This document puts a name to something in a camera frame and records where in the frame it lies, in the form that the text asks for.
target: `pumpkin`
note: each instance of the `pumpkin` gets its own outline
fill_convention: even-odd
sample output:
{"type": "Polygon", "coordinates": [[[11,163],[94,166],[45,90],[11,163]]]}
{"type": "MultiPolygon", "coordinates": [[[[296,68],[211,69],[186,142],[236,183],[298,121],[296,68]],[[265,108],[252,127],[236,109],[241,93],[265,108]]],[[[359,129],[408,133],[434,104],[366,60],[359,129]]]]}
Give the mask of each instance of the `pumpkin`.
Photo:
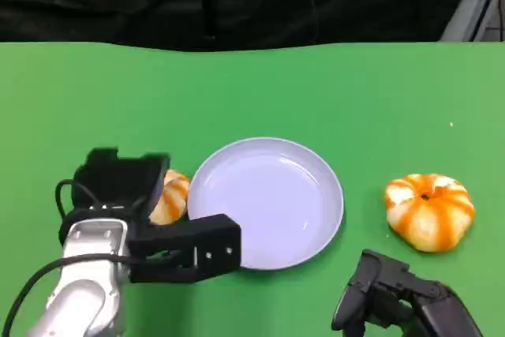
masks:
{"type": "Polygon", "coordinates": [[[151,223],[171,224],[179,220],[186,212],[189,179],[175,171],[168,170],[163,180],[163,191],[158,204],[149,215],[151,223]]]}
{"type": "Polygon", "coordinates": [[[453,249],[473,221],[470,196],[458,181],[440,174],[411,174],[386,187],[391,228],[424,252],[453,249]]]}

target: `black curtain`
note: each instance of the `black curtain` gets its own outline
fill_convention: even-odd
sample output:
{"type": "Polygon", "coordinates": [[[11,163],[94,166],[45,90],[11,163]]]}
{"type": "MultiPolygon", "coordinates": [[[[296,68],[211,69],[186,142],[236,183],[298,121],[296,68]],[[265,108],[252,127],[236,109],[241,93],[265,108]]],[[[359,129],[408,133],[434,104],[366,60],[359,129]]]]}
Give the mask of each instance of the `black curtain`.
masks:
{"type": "Polygon", "coordinates": [[[182,51],[436,41],[459,0],[0,0],[0,41],[182,51]]]}

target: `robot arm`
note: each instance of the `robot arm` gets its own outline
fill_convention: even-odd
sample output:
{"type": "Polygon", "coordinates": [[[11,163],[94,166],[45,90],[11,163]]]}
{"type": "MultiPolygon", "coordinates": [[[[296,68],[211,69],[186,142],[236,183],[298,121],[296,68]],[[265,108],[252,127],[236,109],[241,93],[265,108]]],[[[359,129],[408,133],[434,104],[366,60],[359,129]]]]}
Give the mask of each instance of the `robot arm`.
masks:
{"type": "Polygon", "coordinates": [[[451,288],[419,279],[409,272],[408,264],[371,250],[361,254],[331,328],[343,330],[345,337],[362,337],[365,322],[382,328],[397,325],[405,337],[482,336],[451,288]]]}
{"type": "Polygon", "coordinates": [[[87,260],[62,267],[29,337],[116,337],[123,333],[123,284],[194,283],[240,267],[241,230],[227,216],[167,226],[148,221],[168,164],[165,155],[121,159],[115,149],[88,155],[69,181],[79,185],[72,188],[74,209],[59,232],[63,259],[98,253],[132,263],[87,260]]]}

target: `green table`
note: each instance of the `green table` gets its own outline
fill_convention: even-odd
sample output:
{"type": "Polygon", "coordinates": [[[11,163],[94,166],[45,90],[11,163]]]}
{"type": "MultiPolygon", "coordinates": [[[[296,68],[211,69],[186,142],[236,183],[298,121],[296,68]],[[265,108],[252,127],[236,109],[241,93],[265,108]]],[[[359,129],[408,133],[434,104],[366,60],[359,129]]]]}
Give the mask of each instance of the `green table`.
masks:
{"type": "MultiPolygon", "coordinates": [[[[339,176],[346,220],[338,236],[290,270],[244,271],[194,286],[129,286],[127,336],[338,335],[331,315],[363,248],[451,284],[484,335],[502,335],[505,86],[496,68],[503,57],[499,44],[218,54],[0,45],[2,323],[28,277],[60,256],[54,185],[91,148],[169,152],[173,168],[194,174],[224,144],[276,136],[307,145],[339,176]],[[473,195],[474,225],[455,251],[417,253],[388,229],[383,188],[413,172],[447,174],[473,195]]],[[[57,275],[30,293],[12,335],[36,322],[57,275]]],[[[367,337],[400,335],[370,331],[367,337]]]]}

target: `plate rim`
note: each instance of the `plate rim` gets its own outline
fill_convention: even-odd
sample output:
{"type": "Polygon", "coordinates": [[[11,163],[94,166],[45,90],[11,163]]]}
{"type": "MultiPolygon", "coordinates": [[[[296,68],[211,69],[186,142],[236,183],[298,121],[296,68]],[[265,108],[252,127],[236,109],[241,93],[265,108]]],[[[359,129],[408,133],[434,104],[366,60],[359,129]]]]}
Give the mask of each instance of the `plate rim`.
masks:
{"type": "Polygon", "coordinates": [[[241,262],[241,268],[245,268],[245,269],[248,269],[248,270],[255,270],[255,271],[285,270],[287,268],[293,268],[293,267],[296,267],[296,266],[298,266],[300,264],[303,264],[304,262],[307,262],[308,260],[311,260],[312,258],[314,258],[315,256],[317,256],[319,253],[321,253],[330,244],[330,242],[333,241],[333,238],[335,238],[335,235],[337,234],[337,232],[340,229],[340,226],[342,225],[342,220],[343,220],[343,217],[344,217],[344,212],[345,212],[345,207],[344,207],[344,204],[345,204],[345,202],[344,202],[344,192],[343,192],[343,189],[342,189],[342,185],[340,184],[339,177],[337,177],[337,174],[333,171],[333,169],[331,168],[331,166],[323,159],[323,157],[321,157],[319,154],[317,154],[316,152],[314,152],[311,148],[307,148],[306,146],[304,146],[302,144],[299,144],[298,142],[294,142],[294,141],[287,140],[285,138],[280,138],[280,137],[248,137],[248,138],[245,138],[245,139],[242,139],[242,140],[236,140],[234,142],[231,142],[231,143],[229,143],[229,144],[221,147],[220,149],[218,149],[215,152],[213,152],[210,156],[208,156],[205,159],[205,161],[203,161],[202,164],[200,164],[198,166],[198,169],[196,170],[195,174],[191,178],[191,182],[189,183],[189,191],[188,191],[188,201],[187,201],[187,208],[188,209],[187,209],[187,213],[188,213],[189,219],[193,219],[191,217],[191,213],[190,213],[190,209],[191,209],[191,207],[190,207],[190,199],[191,199],[191,194],[192,194],[192,189],[193,189],[193,183],[194,183],[195,179],[197,178],[197,176],[199,174],[201,174],[201,171],[203,171],[203,169],[205,168],[205,166],[208,165],[209,161],[211,161],[215,156],[221,154],[223,151],[225,151],[225,150],[227,150],[229,148],[232,148],[235,145],[244,144],[244,143],[247,143],[247,142],[250,142],[250,141],[258,141],[258,140],[273,140],[273,141],[276,141],[276,142],[283,142],[283,143],[287,143],[287,144],[292,144],[292,145],[295,145],[298,148],[306,150],[308,153],[314,155],[326,167],[326,169],[328,169],[330,171],[331,176],[333,177],[334,182],[336,183],[337,188],[338,188],[338,190],[340,192],[340,195],[341,195],[340,196],[340,204],[339,204],[339,206],[342,209],[342,212],[340,213],[340,217],[337,219],[337,222],[335,223],[335,229],[330,234],[330,236],[323,241],[323,243],[321,244],[321,246],[314,250],[313,253],[310,253],[307,256],[304,256],[303,258],[301,258],[300,260],[295,261],[292,264],[283,265],[282,267],[278,267],[278,268],[248,267],[248,266],[244,266],[242,264],[242,262],[241,262]]]}

